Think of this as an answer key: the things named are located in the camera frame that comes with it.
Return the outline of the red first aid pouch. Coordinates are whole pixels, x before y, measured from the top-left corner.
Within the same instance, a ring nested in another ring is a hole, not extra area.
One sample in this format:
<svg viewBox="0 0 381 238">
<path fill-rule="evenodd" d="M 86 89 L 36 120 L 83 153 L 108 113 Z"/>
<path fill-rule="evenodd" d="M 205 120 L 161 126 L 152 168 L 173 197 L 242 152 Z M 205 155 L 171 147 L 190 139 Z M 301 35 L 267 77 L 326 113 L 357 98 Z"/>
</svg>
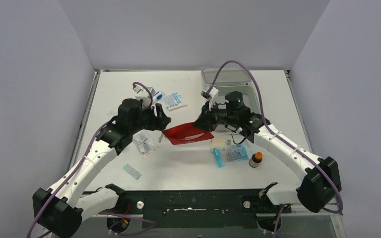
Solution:
<svg viewBox="0 0 381 238">
<path fill-rule="evenodd" d="M 192 122 L 166 129 L 162 133 L 173 145 L 206 141 L 214 138 L 211 132 L 194 127 Z"/>
</svg>

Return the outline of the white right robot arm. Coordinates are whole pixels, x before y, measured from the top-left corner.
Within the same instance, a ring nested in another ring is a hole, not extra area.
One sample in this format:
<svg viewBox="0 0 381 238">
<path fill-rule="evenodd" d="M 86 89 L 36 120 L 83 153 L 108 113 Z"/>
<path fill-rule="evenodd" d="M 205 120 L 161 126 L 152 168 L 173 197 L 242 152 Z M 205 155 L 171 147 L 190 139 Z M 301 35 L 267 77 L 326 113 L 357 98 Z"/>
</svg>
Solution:
<svg viewBox="0 0 381 238">
<path fill-rule="evenodd" d="M 273 182 L 261 190 L 260 207 L 273 212 L 281 204 L 301 204 L 307 210 L 318 213 L 334 198 L 340 198 L 341 182 L 337 162 L 321 158 L 283 135 L 262 114 L 251 111 L 244 104 L 241 92 L 233 91 L 225 96 L 225 108 L 214 100 L 216 93 L 202 91 L 207 102 L 193 126 L 212 132 L 217 126 L 232 127 L 233 132 L 244 140 L 266 149 L 283 162 L 299 179 L 294 185 Z"/>
</svg>

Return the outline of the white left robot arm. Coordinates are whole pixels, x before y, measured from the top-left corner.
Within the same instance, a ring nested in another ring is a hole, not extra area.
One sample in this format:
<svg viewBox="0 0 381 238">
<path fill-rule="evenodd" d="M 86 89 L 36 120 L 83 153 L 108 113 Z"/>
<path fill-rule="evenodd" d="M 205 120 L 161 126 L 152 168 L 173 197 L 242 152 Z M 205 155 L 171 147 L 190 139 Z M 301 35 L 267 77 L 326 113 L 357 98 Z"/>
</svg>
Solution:
<svg viewBox="0 0 381 238">
<path fill-rule="evenodd" d="M 72 237 L 86 219 L 107 209 L 116 214 L 127 208 L 123 190 L 109 184 L 84 196 L 85 189 L 96 176 L 132 143 L 142 131 L 163 131 L 171 122 L 161 104 L 144 109 L 143 101 L 124 99 L 118 113 L 97 129 L 84 155 L 61 179 L 48 189 L 39 188 L 33 194 L 34 220 L 60 238 Z"/>
</svg>

